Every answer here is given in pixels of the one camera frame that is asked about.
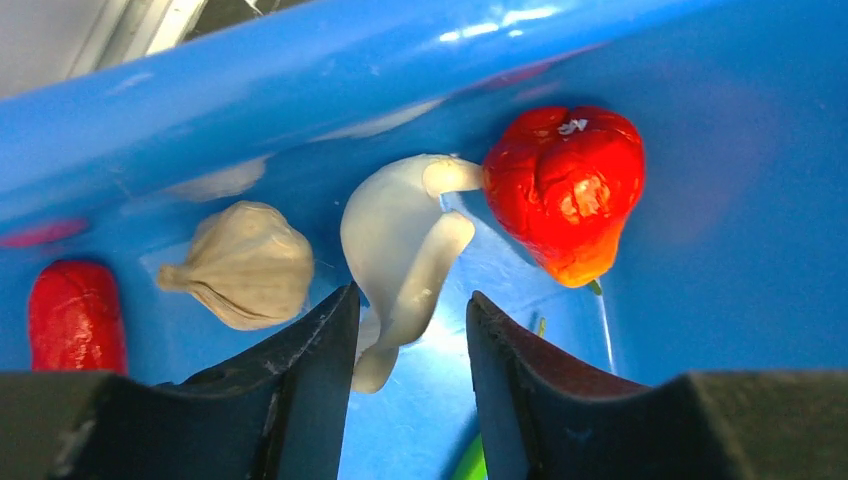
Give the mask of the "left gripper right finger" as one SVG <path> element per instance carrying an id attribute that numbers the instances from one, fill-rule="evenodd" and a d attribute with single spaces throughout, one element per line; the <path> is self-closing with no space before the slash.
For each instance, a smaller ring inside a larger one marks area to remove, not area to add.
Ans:
<path id="1" fill-rule="evenodd" d="M 522 327 L 481 292 L 467 342 L 492 479 L 843 479 L 843 370 L 694 371 L 648 387 Z"/>

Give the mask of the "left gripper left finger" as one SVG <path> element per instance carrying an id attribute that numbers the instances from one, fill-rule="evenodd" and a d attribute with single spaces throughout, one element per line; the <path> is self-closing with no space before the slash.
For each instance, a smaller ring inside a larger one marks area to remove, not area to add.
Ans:
<path id="1" fill-rule="evenodd" d="M 355 284 L 180 384 L 5 373 L 5 479 L 333 479 L 359 327 Z"/>

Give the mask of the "white garlic toy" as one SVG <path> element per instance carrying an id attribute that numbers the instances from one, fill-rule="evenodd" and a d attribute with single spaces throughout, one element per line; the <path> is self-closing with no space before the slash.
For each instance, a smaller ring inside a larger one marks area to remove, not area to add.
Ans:
<path id="1" fill-rule="evenodd" d="M 343 254 L 369 303 L 360 325 L 351 387 L 383 388 L 401 347 L 426 331 L 454 262 L 475 234 L 446 193 L 478 190 L 480 165 L 421 154 L 383 166 L 352 193 L 340 224 Z"/>

